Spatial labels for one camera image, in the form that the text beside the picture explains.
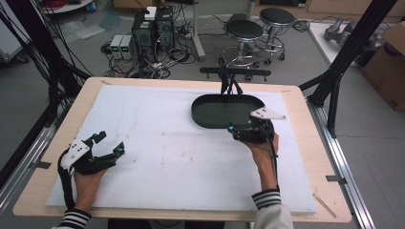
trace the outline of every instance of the desk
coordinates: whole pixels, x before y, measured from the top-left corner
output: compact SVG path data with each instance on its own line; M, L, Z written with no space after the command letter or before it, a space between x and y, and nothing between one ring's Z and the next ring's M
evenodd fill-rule
M93 77L87 80L75 104L56 133L42 161L50 162L49 169L36 169L25 190L16 202L13 212L17 216L63 216L65 208L46 206L47 198L57 178L56 162L61 152L77 135L81 124L103 85L129 85L189 89L220 89L219 82L120 79ZM337 182L327 182L333 175L327 154L304 97L298 87L262 84L241 84L245 91L281 93L285 100L297 144L308 172L309 182L318 212L314 215L293 216L294 221L348 222L352 219L348 205ZM96 208L96 218L134 219L211 219L253 221L253 212L229 211L165 211L140 209Z

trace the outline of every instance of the black tray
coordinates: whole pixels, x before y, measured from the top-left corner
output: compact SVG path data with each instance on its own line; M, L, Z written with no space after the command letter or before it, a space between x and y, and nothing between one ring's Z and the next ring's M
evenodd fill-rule
M246 125L249 113L265 106L259 98L241 94L205 94L194 100L191 114L204 128L227 129L229 122Z

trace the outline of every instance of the human hand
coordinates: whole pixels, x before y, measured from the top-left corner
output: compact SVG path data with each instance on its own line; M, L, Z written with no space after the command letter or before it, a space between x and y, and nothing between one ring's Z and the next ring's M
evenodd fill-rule
M276 133L274 133L272 143L275 154L277 154L279 148L279 136ZM252 144L244 142L244 144L250 149L253 160L258 167L262 190L277 189L277 180L274 173L273 160L271 158L272 153L270 143Z
M107 169L93 175L82 175L79 172L75 172L75 186L77 190L75 209L85 212L90 211L96 201L98 187L105 172L107 172Z

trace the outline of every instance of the stool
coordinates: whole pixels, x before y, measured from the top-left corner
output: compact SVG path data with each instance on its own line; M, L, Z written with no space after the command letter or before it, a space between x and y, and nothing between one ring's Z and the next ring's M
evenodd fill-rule
M279 31L289 27L294 22L294 16L286 10L267 8L260 11L259 17L263 23L269 26L267 33L260 39L261 43L256 44L258 49L270 52L270 58L265 59L265 64L269 65L271 63L274 52L281 52L279 59L284 60L286 58L286 49L277 35Z
M233 20L226 24L225 30L228 36L238 40L239 45L226 48L220 57L220 64L226 63L236 67L253 65L259 68L256 56L252 49L245 47L245 43L258 40L263 34L262 27L248 20Z

